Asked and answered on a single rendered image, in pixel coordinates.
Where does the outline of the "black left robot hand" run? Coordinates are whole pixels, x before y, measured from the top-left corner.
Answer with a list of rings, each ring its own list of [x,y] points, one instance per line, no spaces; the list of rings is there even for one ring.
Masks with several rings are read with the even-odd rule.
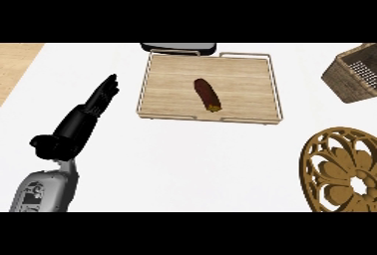
[[[37,135],[29,144],[35,154],[43,159],[68,161],[81,152],[91,135],[97,119],[118,93],[117,75],[109,75],[103,80],[85,103],[77,105],[51,134]]]

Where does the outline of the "golden ornate round placemat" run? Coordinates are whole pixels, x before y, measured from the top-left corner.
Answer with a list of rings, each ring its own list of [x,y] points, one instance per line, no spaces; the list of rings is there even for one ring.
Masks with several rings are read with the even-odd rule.
[[[313,212],[377,212],[377,137],[350,127],[316,133],[301,149],[298,177]]]

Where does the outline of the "brown wicker basket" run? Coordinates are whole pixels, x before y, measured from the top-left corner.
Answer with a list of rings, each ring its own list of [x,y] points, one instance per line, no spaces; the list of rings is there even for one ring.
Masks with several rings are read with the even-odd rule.
[[[343,103],[377,97],[377,43],[338,54],[321,79]]]

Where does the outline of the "dark red eggplant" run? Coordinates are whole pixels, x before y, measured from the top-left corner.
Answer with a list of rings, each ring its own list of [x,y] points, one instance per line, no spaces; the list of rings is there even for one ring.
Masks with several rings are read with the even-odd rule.
[[[204,79],[193,80],[193,90],[199,96],[205,109],[213,113],[217,112],[220,110],[219,97],[211,88],[211,85]]]

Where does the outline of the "black and grey appliance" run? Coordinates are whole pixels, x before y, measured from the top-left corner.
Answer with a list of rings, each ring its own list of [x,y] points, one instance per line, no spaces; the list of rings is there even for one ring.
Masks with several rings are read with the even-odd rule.
[[[216,43],[142,43],[148,52],[208,56],[216,51]]]

